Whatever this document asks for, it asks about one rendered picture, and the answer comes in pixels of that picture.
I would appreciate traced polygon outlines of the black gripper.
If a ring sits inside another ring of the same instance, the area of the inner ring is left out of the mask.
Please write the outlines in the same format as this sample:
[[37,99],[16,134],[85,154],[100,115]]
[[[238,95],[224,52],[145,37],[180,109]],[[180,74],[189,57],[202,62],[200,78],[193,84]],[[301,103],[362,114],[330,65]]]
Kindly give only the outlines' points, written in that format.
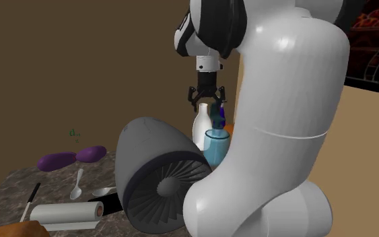
[[197,88],[190,86],[188,88],[188,101],[193,106],[194,112],[197,112],[197,102],[205,97],[212,96],[215,103],[221,106],[226,102],[226,90],[224,86],[217,89],[217,73],[216,72],[201,72],[197,73]]

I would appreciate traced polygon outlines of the blue spray bottle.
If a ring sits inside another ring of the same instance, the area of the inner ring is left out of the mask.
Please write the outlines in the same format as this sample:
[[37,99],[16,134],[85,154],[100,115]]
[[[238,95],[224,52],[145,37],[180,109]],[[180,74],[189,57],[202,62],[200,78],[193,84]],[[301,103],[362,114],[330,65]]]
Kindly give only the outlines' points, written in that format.
[[213,103],[210,109],[210,118],[214,129],[222,129],[226,125],[226,118],[222,103]]

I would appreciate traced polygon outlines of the white bottle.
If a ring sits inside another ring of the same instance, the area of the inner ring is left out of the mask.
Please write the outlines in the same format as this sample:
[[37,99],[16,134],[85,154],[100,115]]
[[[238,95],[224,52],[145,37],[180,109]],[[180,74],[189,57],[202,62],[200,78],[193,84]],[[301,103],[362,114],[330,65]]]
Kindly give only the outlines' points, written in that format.
[[193,122],[193,143],[201,150],[204,150],[205,132],[212,129],[211,119],[209,118],[208,104],[200,103],[198,114]]

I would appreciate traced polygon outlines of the light blue glass cup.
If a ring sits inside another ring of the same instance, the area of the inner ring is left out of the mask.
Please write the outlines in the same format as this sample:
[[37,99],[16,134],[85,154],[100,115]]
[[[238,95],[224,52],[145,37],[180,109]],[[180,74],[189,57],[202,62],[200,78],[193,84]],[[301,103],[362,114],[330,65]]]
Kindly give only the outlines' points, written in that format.
[[230,146],[230,134],[225,129],[210,129],[205,132],[203,155],[210,166],[218,166]]

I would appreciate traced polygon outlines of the grey jet engine model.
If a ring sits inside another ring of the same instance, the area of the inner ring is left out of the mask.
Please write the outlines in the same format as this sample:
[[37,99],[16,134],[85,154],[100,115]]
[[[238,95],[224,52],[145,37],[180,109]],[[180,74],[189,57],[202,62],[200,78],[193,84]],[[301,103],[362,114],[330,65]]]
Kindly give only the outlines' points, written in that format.
[[160,119],[139,117],[118,138],[114,173],[131,225],[146,234],[163,234],[184,226],[185,195],[211,167],[184,133]]

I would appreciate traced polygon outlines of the purple eggplant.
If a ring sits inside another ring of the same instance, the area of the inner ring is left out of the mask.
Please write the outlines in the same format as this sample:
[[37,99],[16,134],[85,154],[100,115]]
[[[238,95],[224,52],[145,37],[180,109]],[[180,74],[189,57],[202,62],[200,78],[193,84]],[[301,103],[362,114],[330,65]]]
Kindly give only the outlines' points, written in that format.
[[97,145],[93,147],[87,147],[79,151],[76,155],[76,159],[79,162],[94,163],[101,160],[107,153],[104,146]]
[[37,163],[37,168],[43,172],[52,172],[73,164],[76,161],[76,153],[60,152],[41,157]]

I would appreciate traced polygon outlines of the silver spoon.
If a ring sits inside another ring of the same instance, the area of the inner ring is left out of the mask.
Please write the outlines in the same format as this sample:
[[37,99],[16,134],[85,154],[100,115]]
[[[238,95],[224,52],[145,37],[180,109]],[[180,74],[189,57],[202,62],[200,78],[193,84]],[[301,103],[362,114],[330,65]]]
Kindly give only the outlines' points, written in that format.
[[97,189],[92,192],[92,195],[95,197],[101,197],[107,195],[110,191],[114,190],[116,187],[104,187],[101,189]]
[[71,200],[74,200],[81,195],[82,190],[79,187],[79,182],[81,180],[82,174],[83,174],[83,169],[80,168],[77,172],[77,180],[76,180],[75,186],[74,186],[74,188],[71,191],[70,196],[69,196]]

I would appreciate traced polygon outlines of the dark red arched window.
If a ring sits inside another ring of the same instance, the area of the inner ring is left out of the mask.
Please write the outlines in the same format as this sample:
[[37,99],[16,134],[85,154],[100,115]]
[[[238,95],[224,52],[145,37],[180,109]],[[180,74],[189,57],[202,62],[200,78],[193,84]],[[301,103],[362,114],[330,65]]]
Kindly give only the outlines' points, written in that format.
[[379,93],[379,0],[366,4],[352,25],[345,85]]

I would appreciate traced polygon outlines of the white paper towel roll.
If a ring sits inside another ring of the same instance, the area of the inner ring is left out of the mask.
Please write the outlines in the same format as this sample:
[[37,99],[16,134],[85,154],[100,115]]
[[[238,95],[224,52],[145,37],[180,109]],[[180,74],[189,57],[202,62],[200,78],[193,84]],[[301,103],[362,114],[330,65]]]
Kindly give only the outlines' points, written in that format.
[[104,205],[100,201],[37,205],[30,221],[37,221],[49,232],[94,229],[102,218]]

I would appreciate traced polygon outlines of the black and white pen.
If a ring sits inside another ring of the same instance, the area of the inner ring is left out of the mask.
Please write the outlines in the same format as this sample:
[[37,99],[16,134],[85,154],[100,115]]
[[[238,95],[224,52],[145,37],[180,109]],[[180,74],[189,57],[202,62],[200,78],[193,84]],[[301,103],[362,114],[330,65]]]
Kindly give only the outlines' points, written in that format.
[[22,214],[22,216],[21,216],[19,222],[23,222],[23,221],[24,221],[24,219],[25,219],[25,217],[26,217],[26,214],[27,214],[27,211],[28,211],[28,209],[29,209],[29,207],[30,207],[30,204],[31,204],[31,202],[33,202],[33,199],[34,199],[34,197],[36,196],[36,193],[37,193],[37,191],[38,191],[40,185],[41,185],[40,182],[36,183],[36,185],[35,185],[35,187],[34,187],[32,193],[31,193],[31,195],[30,195],[29,198],[28,198],[28,201],[27,201],[27,203],[26,203],[26,207],[25,207],[25,209],[24,209],[24,212],[23,212],[23,214]]

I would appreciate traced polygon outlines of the brown bread loaf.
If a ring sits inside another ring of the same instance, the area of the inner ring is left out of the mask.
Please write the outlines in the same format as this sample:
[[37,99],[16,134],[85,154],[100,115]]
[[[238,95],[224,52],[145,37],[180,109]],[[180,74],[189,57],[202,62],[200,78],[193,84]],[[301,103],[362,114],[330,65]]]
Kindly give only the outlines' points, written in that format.
[[0,226],[0,237],[50,237],[38,221],[26,221]]

